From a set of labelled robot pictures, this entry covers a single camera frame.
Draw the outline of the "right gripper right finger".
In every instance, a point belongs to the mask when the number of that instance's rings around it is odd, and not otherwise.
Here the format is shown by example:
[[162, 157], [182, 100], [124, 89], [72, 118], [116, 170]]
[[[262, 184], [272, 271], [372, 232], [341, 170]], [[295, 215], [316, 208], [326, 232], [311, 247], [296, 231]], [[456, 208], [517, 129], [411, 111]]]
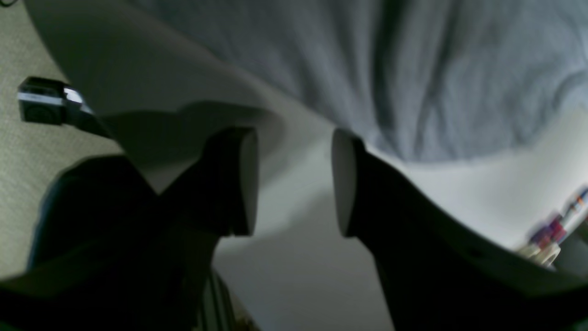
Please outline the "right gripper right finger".
[[363, 141], [332, 136], [336, 214], [374, 258], [397, 331], [585, 331], [587, 280], [465, 228]]

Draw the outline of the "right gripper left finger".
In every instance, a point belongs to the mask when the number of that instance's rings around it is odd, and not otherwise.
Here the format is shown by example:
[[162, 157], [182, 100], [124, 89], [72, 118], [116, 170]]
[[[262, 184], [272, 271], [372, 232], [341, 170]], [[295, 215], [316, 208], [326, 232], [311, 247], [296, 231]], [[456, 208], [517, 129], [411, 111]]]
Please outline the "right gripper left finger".
[[1, 282], [1, 329], [193, 329], [221, 237], [254, 230], [258, 160], [255, 130], [231, 128], [159, 194], [121, 155], [65, 170], [27, 270]]

